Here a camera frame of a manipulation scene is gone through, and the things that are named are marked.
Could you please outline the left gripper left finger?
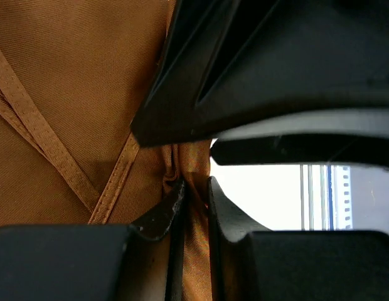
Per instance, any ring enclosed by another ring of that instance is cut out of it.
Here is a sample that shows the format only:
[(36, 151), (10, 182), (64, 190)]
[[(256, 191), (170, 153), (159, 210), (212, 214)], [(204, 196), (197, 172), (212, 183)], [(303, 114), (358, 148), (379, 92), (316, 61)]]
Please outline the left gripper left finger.
[(180, 300), (186, 185), (131, 224), (0, 228), (0, 300)]

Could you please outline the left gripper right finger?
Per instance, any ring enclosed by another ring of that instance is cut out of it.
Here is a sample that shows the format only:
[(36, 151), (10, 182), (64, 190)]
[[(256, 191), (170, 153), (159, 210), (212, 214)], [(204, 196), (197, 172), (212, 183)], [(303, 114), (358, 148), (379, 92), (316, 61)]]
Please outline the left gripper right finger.
[(389, 235), (272, 231), (208, 180), (214, 300), (389, 300)]

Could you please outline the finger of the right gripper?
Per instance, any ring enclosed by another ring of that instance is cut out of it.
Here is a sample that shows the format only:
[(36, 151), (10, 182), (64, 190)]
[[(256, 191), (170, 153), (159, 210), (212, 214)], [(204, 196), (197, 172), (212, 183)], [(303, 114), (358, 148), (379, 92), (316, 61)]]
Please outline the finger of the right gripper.
[(389, 1), (178, 1), (131, 129), (175, 144), (353, 107), (389, 107)]
[(389, 169), (389, 139), (299, 134), (242, 140), (218, 139), (213, 160), (223, 166), (260, 164), (361, 164)]

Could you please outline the brown satin napkin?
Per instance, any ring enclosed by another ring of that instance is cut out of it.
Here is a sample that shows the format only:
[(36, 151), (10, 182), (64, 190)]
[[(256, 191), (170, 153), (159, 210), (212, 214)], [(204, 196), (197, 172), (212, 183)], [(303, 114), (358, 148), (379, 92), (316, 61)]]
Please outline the brown satin napkin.
[(174, 1), (0, 1), (0, 226), (131, 223), (184, 178), (183, 300), (211, 300), (210, 142), (141, 148), (130, 124)]

